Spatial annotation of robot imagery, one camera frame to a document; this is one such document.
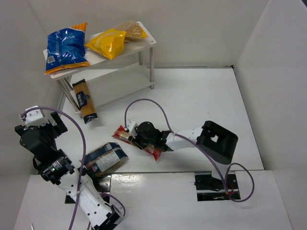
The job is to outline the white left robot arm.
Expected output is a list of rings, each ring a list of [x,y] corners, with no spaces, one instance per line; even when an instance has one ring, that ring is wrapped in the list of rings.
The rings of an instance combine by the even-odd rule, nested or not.
[[[25,124],[14,128],[20,136],[20,145],[33,154],[33,166],[38,174],[62,189],[75,202],[69,229],[72,229],[80,208],[88,217],[90,229],[113,230],[124,219],[126,211],[105,202],[83,166],[76,168],[66,153],[57,148],[56,138],[68,131],[60,115],[79,130],[85,154],[86,142],[81,127],[68,114],[45,106],[34,106],[20,114]]]

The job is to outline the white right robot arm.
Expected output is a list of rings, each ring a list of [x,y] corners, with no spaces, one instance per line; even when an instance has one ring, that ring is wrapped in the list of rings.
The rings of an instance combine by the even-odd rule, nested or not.
[[[232,163],[238,136],[213,121],[190,130],[172,132],[160,131],[151,122],[137,124],[127,121],[129,140],[140,149],[150,147],[160,152],[197,148],[213,164],[211,177],[220,180],[224,187],[228,167]]]

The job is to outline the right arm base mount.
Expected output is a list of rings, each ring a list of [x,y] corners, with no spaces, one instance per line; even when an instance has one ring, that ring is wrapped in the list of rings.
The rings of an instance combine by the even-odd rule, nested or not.
[[[234,173],[228,175],[226,183],[231,197],[234,200],[240,200],[238,183]],[[194,185],[198,201],[230,200],[229,195],[225,193],[222,181],[211,177],[210,173],[196,173]]]

